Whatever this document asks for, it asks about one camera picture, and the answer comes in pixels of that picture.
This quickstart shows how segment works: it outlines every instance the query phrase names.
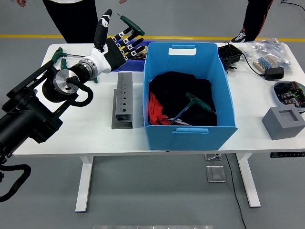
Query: blue plastic bin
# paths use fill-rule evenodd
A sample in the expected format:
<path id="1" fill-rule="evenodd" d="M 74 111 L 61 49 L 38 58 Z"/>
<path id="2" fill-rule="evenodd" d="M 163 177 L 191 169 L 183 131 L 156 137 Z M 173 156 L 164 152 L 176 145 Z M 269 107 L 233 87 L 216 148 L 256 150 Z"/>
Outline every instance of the blue plastic bin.
<path id="1" fill-rule="evenodd" d="M 148 46 L 151 42 L 152 41 L 142 41 L 135 48 L 138 48 L 143 45 Z M 124 65 L 122 65 L 118 69 L 114 70 L 114 72 L 120 72 L 120 71 L 143 72 L 144 64 L 145 64 L 145 61 L 141 61 L 141 60 L 127 60 Z"/>
<path id="2" fill-rule="evenodd" d="M 149 83 L 162 73 L 193 74 L 211 83 L 218 126 L 151 125 Z M 153 42 L 149 44 L 143 81 L 144 129 L 148 147 L 154 150 L 218 150 L 237 130 L 231 93 L 213 43 Z"/>

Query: black cloth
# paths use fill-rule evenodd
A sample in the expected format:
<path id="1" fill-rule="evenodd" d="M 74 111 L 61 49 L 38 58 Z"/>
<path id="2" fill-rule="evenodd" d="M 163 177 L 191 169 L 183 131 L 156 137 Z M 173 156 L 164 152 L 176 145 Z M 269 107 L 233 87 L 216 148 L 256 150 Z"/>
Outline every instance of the black cloth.
<path id="1" fill-rule="evenodd" d="M 67 43 L 93 43 L 98 17 L 94 0 L 60 4 L 43 3 Z"/>
<path id="2" fill-rule="evenodd" d="M 160 74 L 149 83 L 149 91 L 155 94 L 156 99 L 163 106 L 163 115 L 169 118 L 175 118 L 189 104 L 187 92 L 216 111 L 210 81 L 196 79 L 193 74 L 180 72 Z M 196 105 L 191 106 L 180 119 L 190 125 L 217 126 L 217 115 Z"/>
<path id="3" fill-rule="evenodd" d="M 273 0 L 248 0 L 244 18 L 245 42 L 254 41 L 260 33 Z"/>

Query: yellow floor line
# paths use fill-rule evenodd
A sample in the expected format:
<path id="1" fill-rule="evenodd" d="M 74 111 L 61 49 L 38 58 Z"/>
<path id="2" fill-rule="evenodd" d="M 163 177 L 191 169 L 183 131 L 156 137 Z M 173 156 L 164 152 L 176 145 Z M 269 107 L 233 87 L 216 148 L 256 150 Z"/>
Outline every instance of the yellow floor line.
<path id="1" fill-rule="evenodd" d="M 232 37 L 209 36 L 142 36 L 146 40 L 214 40 L 229 41 Z M 59 34 L 0 34 L 0 38 L 62 38 Z M 281 42 L 305 42 L 305 38 L 278 38 Z"/>

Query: black cable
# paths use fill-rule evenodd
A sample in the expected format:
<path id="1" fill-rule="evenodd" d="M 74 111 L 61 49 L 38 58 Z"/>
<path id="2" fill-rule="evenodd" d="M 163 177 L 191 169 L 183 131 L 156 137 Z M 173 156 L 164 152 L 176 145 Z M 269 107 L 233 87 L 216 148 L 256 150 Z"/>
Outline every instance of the black cable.
<path id="1" fill-rule="evenodd" d="M 91 103 L 92 99 L 93 99 L 93 91 L 91 90 L 91 88 L 87 87 L 86 85 L 84 85 L 83 83 L 81 83 L 80 81 L 78 81 L 78 78 L 76 76 L 73 77 L 69 77 L 66 80 L 67 83 L 71 83 L 75 86 L 77 86 L 79 89 L 81 89 L 82 91 L 85 91 L 88 94 L 87 99 L 85 99 L 82 102 L 77 102 L 74 101 L 72 103 L 72 106 L 77 106 L 77 107 L 83 107 L 88 105 L 89 103 Z"/>
<path id="2" fill-rule="evenodd" d="M 227 158 L 227 162 L 228 162 L 228 165 L 229 165 L 229 168 L 230 168 L 230 172 L 231 172 L 231 180 L 232 180 L 232 184 L 233 184 L 233 191 L 234 191 L 234 195 L 235 195 L 235 199 L 236 199 L 236 202 L 237 202 L 237 205 L 238 205 L 238 208 L 239 208 L 239 212 L 240 212 L 240 216 L 242 217 L 242 221 L 243 221 L 243 224 L 244 224 L 244 228 L 247 229 L 247 226 L 244 222 L 244 218 L 243 218 L 243 214 L 242 214 L 242 209 L 240 207 L 240 204 L 239 204 L 239 201 L 237 199 L 237 195 L 236 195 L 236 190 L 235 190 L 235 185 L 234 185 L 234 180 L 233 180 L 233 174 L 232 174 L 232 169 L 231 169 L 231 165 L 230 165 L 230 162 L 229 162 L 229 159 L 227 157 L 227 154 L 224 154 L 225 157 Z"/>
<path id="3" fill-rule="evenodd" d="M 305 11 L 305 9 L 304 9 L 304 7 L 303 6 L 300 6 L 300 5 L 298 5 L 298 4 L 294 4 L 294 3 L 290 3 L 290 2 L 284 2 L 284 1 L 288 1 L 288 0 L 282 0 L 281 1 L 281 3 L 282 4 L 290 4 L 290 5 L 295 5 L 295 6 L 299 6 L 299 7 L 301 7 L 304 11 Z"/>
<path id="4" fill-rule="evenodd" d="M 0 202 L 4 202 L 11 198 L 15 193 L 18 191 L 20 186 L 26 181 L 26 179 L 30 176 L 31 174 L 31 167 L 23 164 L 23 165 L 16 165 L 16 166 L 4 166 L 0 165 L 0 170 L 1 171 L 16 171 L 16 170 L 23 170 L 22 175 L 15 181 L 15 183 L 12 185 L 10 190 L 8 191 L 7 194 L 3 195 L 0 197 Z"/>
<path id="5" fill-rule="evenodd" d="M 258 74 L 259 76 L 265 76 L 264 74 L 257 73 L 257 72 L 251 67 L 251 65 L 249 64 L 249 62 L 248 62 L 248 60 L 247 60 L 247 58 L 246 58 L 246 56 L 244 55 L 243 52 L 242 52 L 242 55 L 244 56 L 244 59 L 247 61 L 247 64 L 249 65 L 249 67 L 251 68 L 251 70 L 252 70 L 253 72 L 255 72 L 256 74 Z"/>

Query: black pants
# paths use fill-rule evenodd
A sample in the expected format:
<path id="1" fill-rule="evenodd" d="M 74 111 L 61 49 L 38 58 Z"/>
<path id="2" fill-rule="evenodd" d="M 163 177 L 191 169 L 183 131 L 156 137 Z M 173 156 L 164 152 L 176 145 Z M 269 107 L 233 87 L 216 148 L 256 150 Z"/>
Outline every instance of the black pants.
<path id="1" fill-rule="evenodd" d="M 273 0 L 248 0 L 244 18 L 245 42 L 254 41 L 260 33 Z"/>
<path id="2" fill-rule="evenodd" d="M 98 23 L 94 0 L 71 4 L 43 0 L 43 3 L 67 43 L 93 43 Z"/>

